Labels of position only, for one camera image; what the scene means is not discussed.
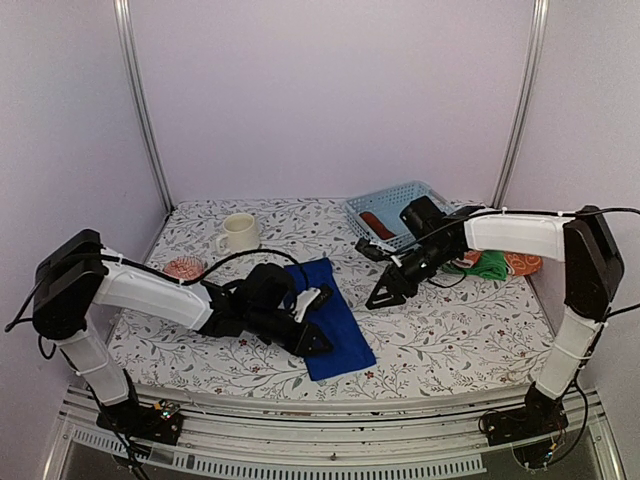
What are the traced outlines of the blue towel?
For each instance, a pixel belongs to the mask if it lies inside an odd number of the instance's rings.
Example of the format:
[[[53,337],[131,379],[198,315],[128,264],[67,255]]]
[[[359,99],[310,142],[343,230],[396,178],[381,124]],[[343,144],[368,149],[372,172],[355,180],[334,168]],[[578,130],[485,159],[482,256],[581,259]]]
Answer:
[[[339,290],[330,260],[322,258],[301,266],[288,265],[284,270],[292,277],[297,292],[323,283],[333,289],[331,299],[319,310],[308,312],[304,319],[317,325],[334,347],[328,354],[296,355],[304,359],[310,379],[318,382],[374,366],[376,357]]]

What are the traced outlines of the brown towel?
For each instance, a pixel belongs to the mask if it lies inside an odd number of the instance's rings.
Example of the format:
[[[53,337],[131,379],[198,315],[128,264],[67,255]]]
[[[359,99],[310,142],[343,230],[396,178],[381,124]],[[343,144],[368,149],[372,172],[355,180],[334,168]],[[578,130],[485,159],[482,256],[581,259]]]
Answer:
[[[366,229],[382,241],[389,241],[397,237],[374,213],[364,211],[359,214]]]

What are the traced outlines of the orange patterned towel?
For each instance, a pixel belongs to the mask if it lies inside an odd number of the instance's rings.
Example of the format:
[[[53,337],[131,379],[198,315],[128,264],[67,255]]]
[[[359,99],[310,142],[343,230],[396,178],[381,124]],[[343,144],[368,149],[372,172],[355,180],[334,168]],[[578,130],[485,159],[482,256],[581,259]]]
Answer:
[[[513,252],[503,253],[509,269],[508,276],[531,275],[539,271],[543,266],[543,259],[540,256]]]

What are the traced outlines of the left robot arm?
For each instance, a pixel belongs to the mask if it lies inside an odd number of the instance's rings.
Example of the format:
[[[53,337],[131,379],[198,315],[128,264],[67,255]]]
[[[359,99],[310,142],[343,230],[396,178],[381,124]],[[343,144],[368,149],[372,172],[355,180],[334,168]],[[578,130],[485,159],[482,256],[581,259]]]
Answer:
[[[105,248],[97,231],[85,229],[38,265],[32,322],[70,360],[98,401],[110,407],[111,419],[126,433],[138,434],[148,426],[148,412],[132,399],[131,382],[90,326],[92,305],[141,312],[213,338],[248,332],[309,357],[333,349],[307,318],[331,294],[327,285],[296,286],[293,276],[273,263],[260,263],[246,278],[224,285],[204,276],[179,279]]]

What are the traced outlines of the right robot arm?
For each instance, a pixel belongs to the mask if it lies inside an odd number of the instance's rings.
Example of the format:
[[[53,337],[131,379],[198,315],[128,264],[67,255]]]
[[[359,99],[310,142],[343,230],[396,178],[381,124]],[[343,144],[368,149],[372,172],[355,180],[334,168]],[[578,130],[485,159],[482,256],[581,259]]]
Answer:
[[[396,249],[361,238],[358,252],[384,261],[367,307],[402,305],[420,283],[446,264],[463,267],[500,255],[511,276],[531,277],[547,263],[564,269],[564,310],[546,363],[531,386],[533,400],[517,415],[517,427],[537,436],[552,424],[559,400],[612,315],[611,305],[625,272],[624,261],[605,219],[607,209],[586,205],[577,211],[495,210],[466,205],[445,212],[427,196],[400,214],[412,236]]]

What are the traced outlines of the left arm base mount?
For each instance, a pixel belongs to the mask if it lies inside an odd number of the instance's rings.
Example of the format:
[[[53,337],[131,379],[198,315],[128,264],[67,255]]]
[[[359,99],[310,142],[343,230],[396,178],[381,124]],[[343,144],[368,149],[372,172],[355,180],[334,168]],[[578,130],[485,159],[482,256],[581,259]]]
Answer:
[[[152,405],[144,405],[134,387],[129,386],[127,396],[112,405],[97,400],[99,416],[97,425],[126,438],[147,440],[170,446],[178,444],[184,416],[181,406],[161,399]]]

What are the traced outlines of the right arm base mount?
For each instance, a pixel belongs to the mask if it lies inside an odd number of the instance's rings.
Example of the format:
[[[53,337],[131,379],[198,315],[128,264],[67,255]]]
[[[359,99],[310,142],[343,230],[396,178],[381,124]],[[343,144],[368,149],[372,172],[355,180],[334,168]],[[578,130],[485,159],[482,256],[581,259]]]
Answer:
[[[488,410],[478,420],[479,431],[490,446],[502,445],[534,437],[560,433],[569,426],[562,397],[543,394],[533,383],[522,407]]]

